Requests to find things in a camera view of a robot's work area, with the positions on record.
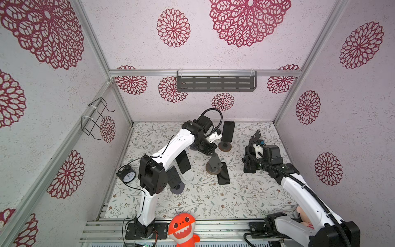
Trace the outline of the black stand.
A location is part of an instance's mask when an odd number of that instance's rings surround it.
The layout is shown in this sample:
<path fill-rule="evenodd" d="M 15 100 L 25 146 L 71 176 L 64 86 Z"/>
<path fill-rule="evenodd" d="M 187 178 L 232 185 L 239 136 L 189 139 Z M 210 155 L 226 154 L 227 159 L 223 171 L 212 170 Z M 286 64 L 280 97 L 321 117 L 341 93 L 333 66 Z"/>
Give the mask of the black stand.
<path fill-rule="evenodd" d="M 261 138 L 261 132 L 260 132 L 260 130 L 257 130 L 257 131 L 254 133 L 254 135 L 251 136 L 251 138 L 250 138 L 250 140 L 249 140 L 249 143 L 250 143 L 250 144 L 251 144 L 251 143 L 255 143 L 255 142 L 259 141 L 260 138 Z"/>

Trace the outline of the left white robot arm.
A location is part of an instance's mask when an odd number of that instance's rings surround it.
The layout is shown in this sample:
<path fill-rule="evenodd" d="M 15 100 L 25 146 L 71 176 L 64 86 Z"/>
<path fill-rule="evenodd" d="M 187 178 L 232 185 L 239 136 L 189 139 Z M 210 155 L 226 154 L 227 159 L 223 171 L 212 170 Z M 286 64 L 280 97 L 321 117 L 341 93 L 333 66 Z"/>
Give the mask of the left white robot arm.
<path fill-rule="evenodd" d="M 220 136 L 218 128 L 213 127 L 209 117 L 202 113 L 198 119 L 186 121 L 181 130 L 173 135 L 168 144 L 153 155 L 138 158 L 139 171 L 134 172 L 130 163 L 121 166 L 116 176 L 126 186 L 133 179 L 139 179 L 138 190 L 142 192 L 141 205 L 135 218 L 127 220 L 122 228 L 122 236 L 126 240 L 148 239 L 160 235 L 154 229 L 157 196 L 172 181 L 180 180 L 176 172 L 171 171 L 171 163 L 189 146 L 210 157 L 208 173 L 218 175 L 223 167 L 216 154 L 215 140 Z"/>

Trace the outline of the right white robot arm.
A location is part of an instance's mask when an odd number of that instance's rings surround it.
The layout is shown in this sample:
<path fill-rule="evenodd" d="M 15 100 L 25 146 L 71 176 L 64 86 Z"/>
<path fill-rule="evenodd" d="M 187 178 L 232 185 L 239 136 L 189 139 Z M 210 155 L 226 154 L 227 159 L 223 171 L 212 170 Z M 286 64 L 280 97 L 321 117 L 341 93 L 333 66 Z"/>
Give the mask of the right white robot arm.
<path fill-rule="evenodd" d="M 308 227 L 285 213 L 274 213 L 264 219 L 264 230 L 251 230 L 244 237 L 288 239 L 303 247 L 360 246 L 359 227 L 352 221 L 345 222 L 307 185 L 292 164 L 283 163 L 279 147 L 250 143 L 245 148 L 243 163 L 247 170 L 266 171 L 295 199 L 313 225 Z"/>

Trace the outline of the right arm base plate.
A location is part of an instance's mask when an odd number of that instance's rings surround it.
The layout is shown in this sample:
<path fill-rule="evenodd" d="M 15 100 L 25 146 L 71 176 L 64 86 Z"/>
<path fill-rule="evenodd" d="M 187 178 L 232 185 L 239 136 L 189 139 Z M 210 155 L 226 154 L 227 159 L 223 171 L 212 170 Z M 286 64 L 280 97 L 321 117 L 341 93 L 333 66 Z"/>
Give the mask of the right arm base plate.
<path fill-rule="evenodd" d="M 267 220 L 251 221 L 249 222 L 249 228 L 253 239 L 262 238 L 262 235 L 277 235 L 275 228 Z"/>

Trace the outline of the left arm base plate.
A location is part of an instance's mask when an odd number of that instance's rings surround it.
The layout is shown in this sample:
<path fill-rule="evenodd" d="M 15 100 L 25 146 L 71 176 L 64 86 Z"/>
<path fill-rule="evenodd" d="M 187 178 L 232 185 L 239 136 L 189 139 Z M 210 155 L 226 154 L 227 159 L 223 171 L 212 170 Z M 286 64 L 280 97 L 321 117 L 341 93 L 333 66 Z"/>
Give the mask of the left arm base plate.
<path fill-rule="evenodd" d="M 163 240 L 168 237 L 168 223 L 152 222 L 148 226 L 143 226 L 139 221 L 127 224 L 126 240 Z"/>

